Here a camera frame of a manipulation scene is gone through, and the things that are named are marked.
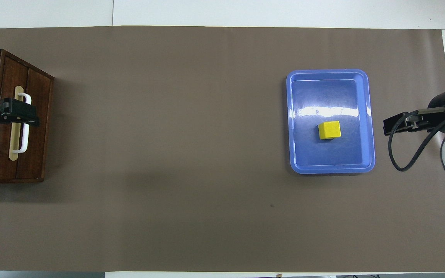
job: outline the black cable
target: black cable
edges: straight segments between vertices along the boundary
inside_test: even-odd
[[[418,110],[415,110],[413,112],[410,112],[404,116],[402,116],[392,127],[391,130],[391,134],[389,134],[389,141],[387,144],[387,149],[389,152],[389,158],[391,159],[392,164],[394,165],[394,168],[396,168],[396,170],[404,172],[408,169],[411,168],[411,166],[413,166],[413,164],[415,164],[416,160],[418,159],[418,157],[420,156],[420,154],[422,153],[423,149],[427,146],[427,144],[429,143],[429,141],[432,139],[432,137],[435,136],[435,134],[437,132],[439,132],[439,130],[441,128],[444,127],[445,125],[445,120],[443,120],[440,124],[438,124],[436,127],[434,127],[434,129],[427,135],[427,137],[425,137],[425,140],[422,142],[422,144],[418,147],[418,149],[416,150],[415,154],[413,155],[413,158],[410,160],[410,162],[408,162],[408,164],[406,166],[404,166],[403,168],[401,168],[396,161],[394,160],[394,156],[392,155],[392,138],[394,137],[394,132],[397,130],[397,128],[399,128],[399,125],[401,125],[401,123],[408,117],[411,116],[415,116],[418,114]]]

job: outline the white handle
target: white handle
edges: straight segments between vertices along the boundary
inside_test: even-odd
[[[18,93],[19,96],[25,97],[27,104],[32,104],[32,97],[27,93]],[[23,124],[22,146],[19,150],[13,150],[13,153],[25,153],[29,146],[29,125]]]

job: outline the beige handle mounting plate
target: beige handle mounting plate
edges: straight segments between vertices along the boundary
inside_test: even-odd
[[[14,98],[16,100],[23,101],[23,97],[18,95],[18,93],[23,93],[22,86],[15,87]],[[13,150],[18,149],[20,146],[20,123],[11,123],[11,135],[9,140],[9,159],[15,161],[18,159],[18,153],[14,153]]]

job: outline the brown mat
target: brown mat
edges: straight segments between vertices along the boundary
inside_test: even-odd
[[[382,120],[445,91],[440,30],[0,29],[56,77],[46,181],[0,185],[0,270],[445,271],[445,173]],[[289,166],[284,80],[360,68],[377,164]],[[426,136],[401,134],[407,162]]]

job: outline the wooden drawer front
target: wooden drawer front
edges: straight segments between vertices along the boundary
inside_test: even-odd
[[[37,109],[39,127],[30,126],[29,146],[25,153],[18,155],[16,178],[44,178],[44,143],[48,124],[49,90],[51,80],[42,74],[29,69],[27,93],[32,97],[32,105]]]
[[[5,57],[1,85],[0,102],[5,97],[14,97],[15,87],[22,86],[26,91],[28,68],[11,58]],[[16,178],[17,163],[8,158],[11,134],[10,124],[0,124],[0,181]]]

